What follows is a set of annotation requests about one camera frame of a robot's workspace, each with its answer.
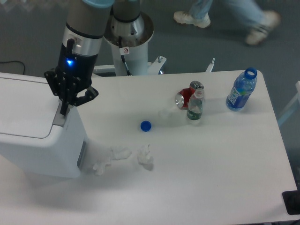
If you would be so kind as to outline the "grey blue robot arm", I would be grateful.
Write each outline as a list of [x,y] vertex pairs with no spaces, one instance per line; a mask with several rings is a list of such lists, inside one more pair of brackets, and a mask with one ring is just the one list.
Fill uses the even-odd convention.
[[61,101],[60,113],[98,96],[91,76],[109,17],[130,23],[140,16],[138,0],[73,0],[70,4],[58,65],[44,73]]

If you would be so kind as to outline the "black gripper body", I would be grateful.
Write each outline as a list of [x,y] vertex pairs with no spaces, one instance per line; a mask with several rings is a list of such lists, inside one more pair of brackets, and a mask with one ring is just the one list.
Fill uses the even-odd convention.
[[91,76],[98,55],[85,56],[77,53],[66,55],[66,47],[61,44],[58,65],[55,72],[62,77],[73,77],[79,81],[80,87],[89,87],[92,83]]

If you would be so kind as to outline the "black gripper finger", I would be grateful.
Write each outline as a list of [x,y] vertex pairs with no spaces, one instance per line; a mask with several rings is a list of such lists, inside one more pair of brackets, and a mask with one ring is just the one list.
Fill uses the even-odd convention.
[[77,102],[78,82],[60,68],[53,68],[44,72],[44,77],[54,96],[57,96],[61,101],[60,114],[66,116],[69,106],[74,106]]
[[89,101],[92,101],[99,95],[99,92],[90,85],[86,89],[83,96],[78,97],[77,95],[78,95],[78,93],[75,93],[75,92],[71,95],[71,99],[69,100],[70,106],[78,107]]

